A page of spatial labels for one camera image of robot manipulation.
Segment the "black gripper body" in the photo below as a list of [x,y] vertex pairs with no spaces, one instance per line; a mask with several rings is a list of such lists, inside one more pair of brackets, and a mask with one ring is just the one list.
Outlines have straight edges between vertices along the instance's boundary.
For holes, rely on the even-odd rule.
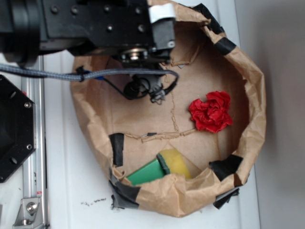
[[125,65],[168,63],[175,47],[176,14],[171,3],[145,0],[45,0],[50,52],[110,55]]

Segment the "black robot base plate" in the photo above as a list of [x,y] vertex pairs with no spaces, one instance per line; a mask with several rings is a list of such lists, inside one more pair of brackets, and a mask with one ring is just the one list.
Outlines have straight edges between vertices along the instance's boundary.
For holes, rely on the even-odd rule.
[[34,150],[34,102],[1,75],[0,182],[6,182]]

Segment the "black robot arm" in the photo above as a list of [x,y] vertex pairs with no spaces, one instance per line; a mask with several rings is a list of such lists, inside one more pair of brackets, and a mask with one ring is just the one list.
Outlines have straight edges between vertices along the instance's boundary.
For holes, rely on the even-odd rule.
[[8,62],[33,66],[40,55],[109,55],[125,65],[168,62],[175,47],[170,3],[145,0],[3,0],[0,51]]

